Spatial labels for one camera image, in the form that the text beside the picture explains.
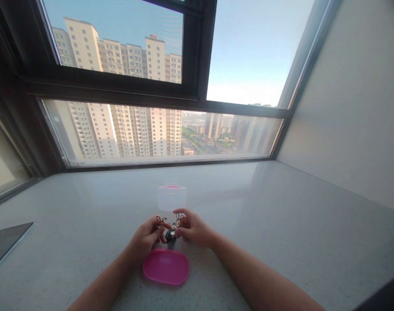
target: person's left hand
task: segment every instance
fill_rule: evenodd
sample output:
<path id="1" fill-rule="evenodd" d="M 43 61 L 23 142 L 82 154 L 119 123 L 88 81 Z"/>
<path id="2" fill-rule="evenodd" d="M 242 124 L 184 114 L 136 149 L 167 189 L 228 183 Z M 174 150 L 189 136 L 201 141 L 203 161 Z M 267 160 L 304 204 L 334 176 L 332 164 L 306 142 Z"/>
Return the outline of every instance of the person's left hand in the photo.
<path id="1" fill-rule="evenodd" d="M 159 243 L 160 241 L 164 244 L 167 243 L 164 230 L 165 228 L 171 229 L 171 225 L 164 222 L 164 226 L 159 228 L 158 223 L 156 215 L 152 216 L 138 228 L 129 242 L 127 248 L 130 249 L 132 254 L 135 254 L 137 264 L 145 260 L 155 243 Z"/>

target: countertop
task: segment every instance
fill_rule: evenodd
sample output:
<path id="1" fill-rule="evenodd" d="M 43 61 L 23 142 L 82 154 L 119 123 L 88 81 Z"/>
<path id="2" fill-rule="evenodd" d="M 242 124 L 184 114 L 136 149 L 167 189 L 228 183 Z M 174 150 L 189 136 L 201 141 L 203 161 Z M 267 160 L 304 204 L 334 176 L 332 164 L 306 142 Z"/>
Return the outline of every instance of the countertop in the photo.
<path id="1" fill-rule="evenodd" d="M 0 229 L 34 222 L 0 264 L 0 310 L 69 307 L 159 213 L 160 185 L 187 187 L 189 209 L 327 310 L 353 309 L 394 277 L 394 210 L 280 162 L 66 173 L 0 205 Z M 190 261 L 182 286 L 138 269 L 113 309 L 250 309 L 213 252 L 175 250 Z"/>

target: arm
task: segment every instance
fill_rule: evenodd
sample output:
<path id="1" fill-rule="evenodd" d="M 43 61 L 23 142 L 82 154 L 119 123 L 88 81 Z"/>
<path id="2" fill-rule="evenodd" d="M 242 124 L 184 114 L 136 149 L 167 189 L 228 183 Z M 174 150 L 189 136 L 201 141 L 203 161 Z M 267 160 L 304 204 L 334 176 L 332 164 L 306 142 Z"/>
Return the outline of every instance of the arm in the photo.
<path id="1" fill-rule="evenodd" d="M 309 310 L 323 308 L 294 283 L 215 232 L 194 212 L 184 213 L 176 237 L 211 248 L 219 257 L 244 297 L 255 310 Z"/>
<path id="2" fill-rule="evenodd" d="M 128 276 L 148 256 L 154 243 L 167 243 L 164 230 L 171 229 L 171 225 L 164 223 L 162 228 L 158 228 L 157 225 L 155 216 L 142 224 L 128 246 L 80 295 L 68 311 L 109 310 Z"/>

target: hand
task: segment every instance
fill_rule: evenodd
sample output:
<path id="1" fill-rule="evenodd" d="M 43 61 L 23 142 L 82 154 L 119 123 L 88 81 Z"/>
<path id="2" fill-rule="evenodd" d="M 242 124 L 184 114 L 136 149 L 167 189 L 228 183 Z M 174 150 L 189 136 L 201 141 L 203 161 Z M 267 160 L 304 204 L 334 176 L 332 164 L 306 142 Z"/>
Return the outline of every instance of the hand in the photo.
<path id="1" fill-rule="evenodd" d="M 172 212 L 185 214 L 185 217 L 180 219 L 180 226 L 175 230 L 176 238 L 183 237 L 184 241 L 191 240 L 198 246 L 212 247 L 216 232 L 200 216 L 186 208 Z"/>
<path id="2" fill-rule="evenodd" d="M 158 220 L 156 215 L 152 216 L 145 223 L 143 223 L 133 235 L 127 248 L 133 254 L 133 258 L 136 264 L 140 264 L 151 252 L 151 249 L 155 243 L 167 243 L 164 236 L 165 228 L 171 229 L 171 225 L 164 222 L 164 226 L 158 227 Z"/>

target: plastic container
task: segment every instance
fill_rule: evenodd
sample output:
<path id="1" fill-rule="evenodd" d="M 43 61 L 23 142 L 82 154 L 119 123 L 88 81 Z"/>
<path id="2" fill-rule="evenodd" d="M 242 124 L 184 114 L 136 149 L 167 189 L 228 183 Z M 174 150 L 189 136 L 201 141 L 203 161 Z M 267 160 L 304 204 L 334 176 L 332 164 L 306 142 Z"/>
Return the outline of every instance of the plastic container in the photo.
<path id="1" fill-rule="evenodd" d="M 187 188 L 180 186 L 159 186 L 157 193 L 158 208 L 173 211 L 185 207 Z"/>
<path id="2" fill-rule="evenodd" d="M 187 279 L 189 264 L 183 253 L 158 248 L 151 251 L 145 259 L 143 271 L 153 281 L 181 285 Z"/>

